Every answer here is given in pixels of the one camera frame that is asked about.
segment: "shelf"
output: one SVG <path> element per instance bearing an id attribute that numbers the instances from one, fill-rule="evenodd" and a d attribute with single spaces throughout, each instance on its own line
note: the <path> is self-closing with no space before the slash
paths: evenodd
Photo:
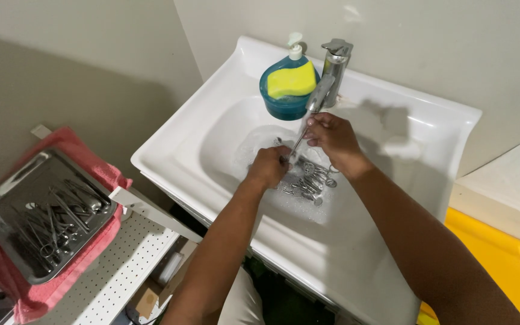
<path id="1" fill-rule="evenodd" d="M 137 213 L 63 299 L 40 320 L 42 325 L 110 324 L 180 235 Z"/>

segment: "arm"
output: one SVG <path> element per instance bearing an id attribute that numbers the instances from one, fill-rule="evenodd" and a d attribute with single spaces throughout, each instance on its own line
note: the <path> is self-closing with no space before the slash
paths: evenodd
<path id="1" fill-rule="evenodd" d="M 280 156 L 285 146 L 260 149 L 248 175 L 220 212 L 196 249 L 180 287 L 170 301 L 163 325 L 216 324 L 249 245 L 258 205 L 288 170 Z"/>
<path id="2" fill-rule="evenodd" d="M 322 147 L 349 180 L 408 285 L 441 324 L 520 325 L 520 313 L 464 244 L 362 154 L 350 122 L 321 113 L 308 124 L 308 144 Z"/>

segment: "blue soap dispenser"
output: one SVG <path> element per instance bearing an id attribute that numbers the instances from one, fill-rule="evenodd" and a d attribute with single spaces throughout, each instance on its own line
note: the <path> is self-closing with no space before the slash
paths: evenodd
<path id="1" fill-rule="evenodd" d="M 302 55 L 302 47 L 299 42 L 302 40 L 302 34 L 293 32 L 289 36 L 288 55 L 277 63 L 273 64 L 262 74 L 260 78 L 260 94 L 266 104 L 268 112 L 279 120 L 293 121 L 301 119 L 306 114 L 306 102 L 310 94 L 302 96 L 287 95 L 281 98 L 272 98 L 268 95 L 268 76 L 280 69 L 300 68 L 307 64 L 310 60 Z M 314 69 L 316 84 L 320 81 L 320 75 Z"/>

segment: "faucet handle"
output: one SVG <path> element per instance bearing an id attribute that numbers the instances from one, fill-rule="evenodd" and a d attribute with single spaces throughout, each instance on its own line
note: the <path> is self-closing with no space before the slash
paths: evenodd
<path id="1" fill-rule="evenodd" d="M 330 42 L 322 44 L 323 48 L 327 49 L 333 55 L 340 57 L 350 56 L 353 46 L 354 45 L 340 38 L 333 38 Z"/>

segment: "sink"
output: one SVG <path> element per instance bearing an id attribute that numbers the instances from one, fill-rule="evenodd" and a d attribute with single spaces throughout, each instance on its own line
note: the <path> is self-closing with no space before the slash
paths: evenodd
<path id="1" fill-rule="evenodd" d="M 245 36 L 233 55 L 132 156 L 166 192 L 213 221 L 260 147 L 292 144 L 300 121 L 264 107 L 259 79 L 287 51 Z M 311 58 L 322 72 L 322 60 Z M 410 196 L 444 220 L 460 157 L 481 111 L 346 70 L 338 104 L 363 151 Z M 328 168 L 320 148 L 299 152 Z M 341 174 L 314 206 L 268 190 L 251 247 L 321 298 L 367 324 L 413 324 L 419 300 L 370 215 Z"/>

